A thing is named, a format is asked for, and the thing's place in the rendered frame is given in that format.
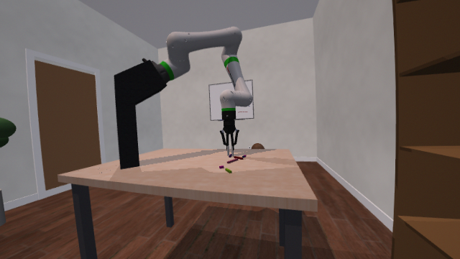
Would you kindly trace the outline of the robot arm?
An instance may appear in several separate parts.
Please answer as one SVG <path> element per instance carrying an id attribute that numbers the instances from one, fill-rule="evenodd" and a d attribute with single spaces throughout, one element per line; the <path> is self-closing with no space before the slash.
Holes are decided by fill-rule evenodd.
<path id="1" fill-rule="evenodd" d="M 242 41 L 242 32 L 229 27 L 210 32 L 172 32 L 167 37 L 168 59 L 156 64 L 165 83 L 174 80 L 190 70 L 189 53 L 211 47 L 224 47 L 221 58 L 233 83 L 234 90 L 225 90 L 220 95 L 222 119 L 236 119 L 236 106 L 249 106 L 252 95 L 245 84 L 237 51 Z"/>

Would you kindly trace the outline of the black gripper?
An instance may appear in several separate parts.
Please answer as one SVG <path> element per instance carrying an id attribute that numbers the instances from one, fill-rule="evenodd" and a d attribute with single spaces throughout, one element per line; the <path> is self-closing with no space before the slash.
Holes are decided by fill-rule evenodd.
<path id="1" fill-rule="evenodd" d="M 235 135 L 235 141 L 234 141 L 234 136 L 233 133 L 236 130 L 236 135 Z M 224 132 L 226 133 L 226 141 L 224 137 Z M 231 135 L 231 156 L 234 155 L 234 146 L 237 143 L 237 137 L 239 130 L 236 129 L 235 127 L 235 121 L 234 120 L 226 120 L 224 121 L 224 128 L 220 131 L 223 144 L 226 145 L 226 150 L 227 150 L 227 156 L 229 156 L 229 134 Z"/>

